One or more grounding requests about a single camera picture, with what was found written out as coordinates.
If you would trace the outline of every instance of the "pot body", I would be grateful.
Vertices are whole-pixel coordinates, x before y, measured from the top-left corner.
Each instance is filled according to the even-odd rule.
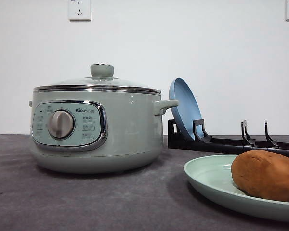
[[[40,105],[60,101],[100,104],[107,123],[105,142],[92,149],[85,145],[84,149],[72,146],[67,150],[37,142],[34,137],[37,124],[34,120]],[[159,94],[35,91],[32,101],[30,151],[38,165],[68,173],[116,172],[149,164],[157,158],[163,146],[162,117],[154,115],[156,101],[160,101]]]

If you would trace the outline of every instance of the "potato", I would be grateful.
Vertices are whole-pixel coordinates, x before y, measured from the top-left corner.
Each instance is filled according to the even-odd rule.
[[[255,150],[238,155],[231,165],[232,179],[251,196],[289,202],[289,158]]]

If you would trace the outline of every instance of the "dark gray tablecloth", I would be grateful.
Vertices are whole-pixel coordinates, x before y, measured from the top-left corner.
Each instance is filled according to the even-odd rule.
[[[183,165],[215,153],[164,148],[142,168],[71,175],[37,166],[28,141],[0,135],[0,231],[289,230],[289,223],[231,211],[194,190]]]

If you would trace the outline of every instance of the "silver dial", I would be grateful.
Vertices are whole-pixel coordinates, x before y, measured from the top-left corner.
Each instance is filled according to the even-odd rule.
[[[72,133],[74,119],[69,112],[58,110],[49,117],[47,127],[53,137],[64,138]]]

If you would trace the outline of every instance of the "glass lid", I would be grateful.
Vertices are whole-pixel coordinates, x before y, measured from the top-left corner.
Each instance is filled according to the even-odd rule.
[[[114,67],[108,64],[93,64],[90,67],[91,77],[71,79],[52,85],[34,88],[34,91],[136,91],[137,93],[155,93],[161,91],[152,89],[128,80],[113,77]]]

